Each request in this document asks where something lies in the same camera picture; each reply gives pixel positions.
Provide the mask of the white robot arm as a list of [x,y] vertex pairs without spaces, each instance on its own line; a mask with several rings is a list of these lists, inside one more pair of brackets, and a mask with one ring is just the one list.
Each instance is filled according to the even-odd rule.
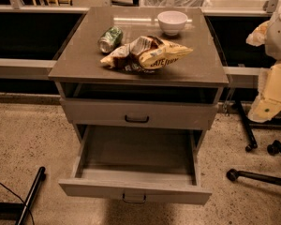
[[258,95],[248,113],[251,121],[263,123],[281,112],[281,5],[269,21],[254,29],[246,43],[256,47],[265,45],[266,54],[275,60],[269,69],[260,71]]

